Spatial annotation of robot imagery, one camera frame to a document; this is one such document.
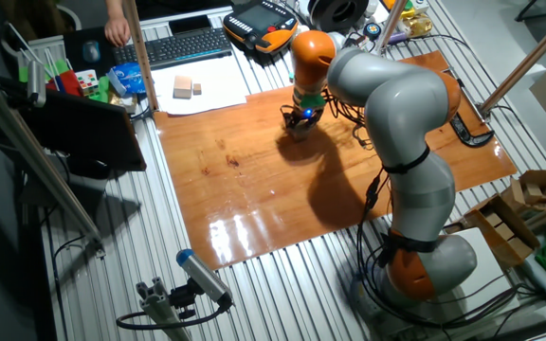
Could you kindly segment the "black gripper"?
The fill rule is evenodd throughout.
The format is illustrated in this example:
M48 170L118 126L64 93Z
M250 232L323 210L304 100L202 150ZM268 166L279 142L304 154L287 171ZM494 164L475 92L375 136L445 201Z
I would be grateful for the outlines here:
M292 107L291 112L282 112L285 130L292 138L297 138L297 127L303 124L300 127L300 138L306 140L317 129L316 124L319 122L322 114L322 108L300 109Z

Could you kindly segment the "person's bare hand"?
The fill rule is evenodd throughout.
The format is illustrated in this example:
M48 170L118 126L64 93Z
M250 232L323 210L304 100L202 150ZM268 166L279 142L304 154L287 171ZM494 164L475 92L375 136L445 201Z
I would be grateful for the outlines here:
M125 46L130 39L129 24L123 14L110 16L105 27L104 34L108 42L115 46Z

